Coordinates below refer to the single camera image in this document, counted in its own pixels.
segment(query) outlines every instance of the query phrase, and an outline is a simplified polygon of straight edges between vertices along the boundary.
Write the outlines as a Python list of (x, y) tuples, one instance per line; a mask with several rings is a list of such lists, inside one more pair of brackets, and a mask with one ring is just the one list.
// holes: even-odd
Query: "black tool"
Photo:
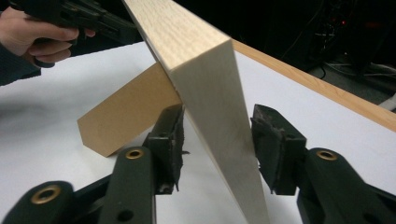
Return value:
[[(85, 38), (84, 29), (94, 30), (124, 45), (133, 44), (138, 36), (133, 23), (109, 13), (93, 0), (10, 0), (9, 4), (36, 19), (62, 27), (78, 28), (79, 39)], [(35, 63), (40, 67), (54, 65), (36, 59)]]
[(180, 178), (183, 105), (165, 108), (142, 147), (122, 150), (113, 173), (84, 189), (50, 181), (26, 192), (3, 224), (156, 223), (155, 195)]
[(394, 224), (396, 197), (372, 187), (347, 160), (306, 138), (273, 108), (255, 105), (253, 141), (271, 191), (294, 195), (304, 224)]

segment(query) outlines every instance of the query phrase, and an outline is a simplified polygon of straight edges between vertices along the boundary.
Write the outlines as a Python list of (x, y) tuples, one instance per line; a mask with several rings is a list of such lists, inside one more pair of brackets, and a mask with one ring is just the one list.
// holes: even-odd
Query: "beveled wood edge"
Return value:
[(261, 51), (258, 51), (250, 46), (247, 46), (237, 40), (233, 40), (233, 48), (248, 56), (252, 60), (261, 63), (279, 74), (288, 77), (308, 89), (315, 91), (336, 103), (370, 119), (383, 127), (386, 127), (396, 132), (396, 114), (380, 107), (379, 105), (372, 104), (360, 97), (343, 91), (334, 85), (327, 83), (319, 78), (308, 75), (293, 66), (281, 62)]

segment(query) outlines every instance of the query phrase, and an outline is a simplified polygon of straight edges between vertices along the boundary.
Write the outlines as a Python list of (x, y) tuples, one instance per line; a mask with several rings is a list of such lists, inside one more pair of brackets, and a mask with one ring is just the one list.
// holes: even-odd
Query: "hand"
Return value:
[[(93, 36), (94, 31), (86, 31), (86, 34)], [(44, 63), (56, 63), (70, 57), (71, 44), (67, 41), (77, 37), (78, 29), (37, 21), (11, 7), (0, 15), (0, 43), (30, 62), (33, 62), (33, 57)], [(34, 44), (38, 38), (51, 41)]]

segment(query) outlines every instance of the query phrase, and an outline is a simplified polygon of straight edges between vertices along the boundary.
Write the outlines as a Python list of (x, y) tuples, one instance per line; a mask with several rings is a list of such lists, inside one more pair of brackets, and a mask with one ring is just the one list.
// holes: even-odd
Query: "white tabletop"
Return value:
[[(279, 111), (307, 139), (307, 147), (342, 154), (369, 184), (396, 194), (396, 133), (235, 53), (247, 110), (255, 104)], [(145, 43), (67, 59), (41, 77), (0, 88), (0, 218), (30, 188), (50, 180), (75, 190), (111, 174), (116, 155), (84, 147), (77, 119), (154, 62)], [(157, 196), (165, 223), (245, 223), (207, 156), (188, 117), (184, 120), (180, 191)], [(149, 130), (130, 146), (140, 146)], [(271, 223), (302, 223), (295, 196), (275, 196), (263, 185)]]

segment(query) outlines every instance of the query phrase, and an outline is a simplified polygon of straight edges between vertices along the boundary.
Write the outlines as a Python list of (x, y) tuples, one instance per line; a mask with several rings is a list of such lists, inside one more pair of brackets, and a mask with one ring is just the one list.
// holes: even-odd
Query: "wooden block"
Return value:
[(164, 108), (180, 104), (159, 63), (78, 119), (84, 146), (107, 157), (151, 127)]
[(269, 223), (231, 38), (172, 0), (124, 3), (247, 223)]

